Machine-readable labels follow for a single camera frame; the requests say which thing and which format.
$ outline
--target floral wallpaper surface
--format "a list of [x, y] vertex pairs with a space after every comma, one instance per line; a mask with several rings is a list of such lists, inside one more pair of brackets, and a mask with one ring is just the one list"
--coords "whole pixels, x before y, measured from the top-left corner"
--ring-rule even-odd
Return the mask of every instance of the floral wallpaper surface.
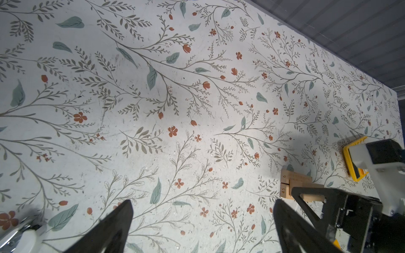
[[41, 252], [126, 199], [126, 252], [280, 252], [281, 168], [374, 196], [342, 146], [403, 145], [394, 91], [243, 0], [0, 12], [0, 226], [47, 223]]

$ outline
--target orange flower print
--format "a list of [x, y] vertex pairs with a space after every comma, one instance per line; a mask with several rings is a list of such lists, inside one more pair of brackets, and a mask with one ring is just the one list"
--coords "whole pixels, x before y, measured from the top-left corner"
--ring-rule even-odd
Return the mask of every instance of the orange flower print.
[[188, 44], [184, 44], [183, 50], [184, 50], [184, 52], [186, 52], [186, 53], [191, 52], [191, 48], [188, 46]]
[[47, 82], [48, 82], [48, 77], [43, 74], [43, 75], [41, 76], [41, 80], [42, 80], [42, 82], [47, 83]]
[[238, 210], [236, 210], [236, 211], [233, 210], [232, 213], [231, 213], [232, 218], [236, 219], [237, 214], [238, 214]]
[[177, 188], [180, 189], [180, 187], [182, 187], [184, 183], [181, 181], [181, 179], [178, 179], [177, 182], [175, 182], [175, 185], [177, 186]]
[[14, 216], [14, 211], [10, 211], [9, 214], [0, 213], [0, 226], [3, 230], [7, 230], [10, 225], [13, 225], [13, 227], [18, 225], [18, 219], [14, 219]]
[[196, 139], [196, 142], [201, 141], [201, 138], [200, 138], [200, 135], [199, 135], [199, 134], [197, 134], [197, 136], [196, 136], [196, 137], [194, 137], [194, 139]]
[[202, 87], [203, 87], [205, 90], [209, 89], [209, 88], [210, 88], [209, 82], [207, 82], [207, 81], [203, 82], [203, 83], [202, 83]]
[[208, 210], [205, 210], [205, 207], [203, 207], [201, 210], [202, 212], [200, 212], [200, 216], [204, 216], [204, 218], [207, 217]]
[[76, 113], [73, 117], [75, 117], [75, 121], [78, 121], [79, 123], [83, 123], [83, 120], [87, 120], [87, 117], [83, 116], [82, 112], [79, 112], [78, 114]]
[[167, 130], [169, 130], [169, 136], [173, 137], [177, 135], [177, 131], [178, 129], [175, 126], [172, 126], [171, 128], [168, 128]]
[[249, 204], [249, 207], [247, 208], [247, 212], [249, 212], [250, 214], [254, 213], [254, 205]]
[[[118, 202], [118, 205], [121, 205], [121, 202]], [[113, 209], [116, 209], [118, 206], [113, 206]]]

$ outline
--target white robot part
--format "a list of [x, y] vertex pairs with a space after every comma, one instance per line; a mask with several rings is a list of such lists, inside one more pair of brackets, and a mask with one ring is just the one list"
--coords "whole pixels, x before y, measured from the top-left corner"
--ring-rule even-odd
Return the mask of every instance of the white robot part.
[[32, 226], [32, 219], [24, 219], [17, 227], [0, 239], [1, 253], [37, 253], [46, 225]]
[[353, 163], [369, 172], [383, 204], [382, 213], [387, 216], [397, 213], [401, 198], [405, 198], [405, 164], [373, 164], [366, 144], [349, 147], [349, 152]]

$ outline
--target yellow plastic holder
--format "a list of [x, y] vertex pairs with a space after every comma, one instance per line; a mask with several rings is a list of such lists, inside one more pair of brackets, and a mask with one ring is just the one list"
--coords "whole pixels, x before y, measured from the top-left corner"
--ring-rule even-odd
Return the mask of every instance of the yellow plastic holder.
[[349, 145], [343, 147], [343, 155], [345, 157], [347, 168], [349, 169], [349, 173], [355, 182], [359, 182], [360, 180], [362, 180], [363, 177], [365, 177], [368, 174], [368, 172], [365, 173], [362, 169], [357, 167], [355, 168], [353, 166], [353, 161], [352, 158], [350, 157], [349, 147], [358, 144], [363, 144], [365, 139], [367, 139], [367, 136], [363, 136], [360, 139], [357, 139], [354, 142], [350, 143]]
[[335, 247], [337, 247], [338, 249], [341, 249], [341, 248], [340, 248], [340, 245], [339, 245], [339, 242], [338, 242], [337, 240], [335, 240], [335, 241], [333, 242], [333, 245], [335, 245]]

